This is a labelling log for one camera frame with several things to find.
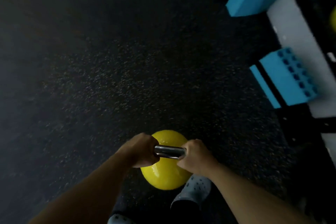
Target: crocs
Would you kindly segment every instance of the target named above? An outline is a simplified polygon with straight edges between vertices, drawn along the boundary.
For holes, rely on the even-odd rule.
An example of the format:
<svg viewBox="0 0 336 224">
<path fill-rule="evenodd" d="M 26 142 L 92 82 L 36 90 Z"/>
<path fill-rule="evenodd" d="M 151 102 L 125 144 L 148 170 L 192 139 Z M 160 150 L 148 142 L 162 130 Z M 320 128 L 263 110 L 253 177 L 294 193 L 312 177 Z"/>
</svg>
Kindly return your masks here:
<svg viewBox="0 0 336 224">
<path fill-rule="evenodd" d="M 107 224 L 135 224 L 135 222 L 126 216 L 115 213 L 108 219 Z"/>
<path fill-rule="evenodd" d="M 192 175 L 182 191 L 175 197 L 173 204 L 178 200 L 193 201 L 201 207 L 202 201 L 210 194 L 211 180 L 204 176 Z"/>
</svg>

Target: black floor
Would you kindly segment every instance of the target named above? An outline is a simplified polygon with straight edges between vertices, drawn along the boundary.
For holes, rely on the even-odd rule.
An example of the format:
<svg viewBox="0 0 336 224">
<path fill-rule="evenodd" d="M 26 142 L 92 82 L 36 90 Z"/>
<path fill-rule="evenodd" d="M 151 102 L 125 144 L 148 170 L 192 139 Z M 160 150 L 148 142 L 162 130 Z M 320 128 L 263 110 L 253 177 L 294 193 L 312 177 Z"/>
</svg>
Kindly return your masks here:
<svg viewBox="0 0 336 224">
<path fill-rule="evenodd" d="M 248 68 L 279 48 L 266 15 L 230 18 L 215 0 L 0 4 L 1 223 L 26 223 L 127 139 L 162 129 L 283 197 L 292 156 Z M 132 170 L 116 209 L 157 222 L 177 193 Z M 214 188 L 205 219 L 231 223 L 227 212 Z"/>
</svg>

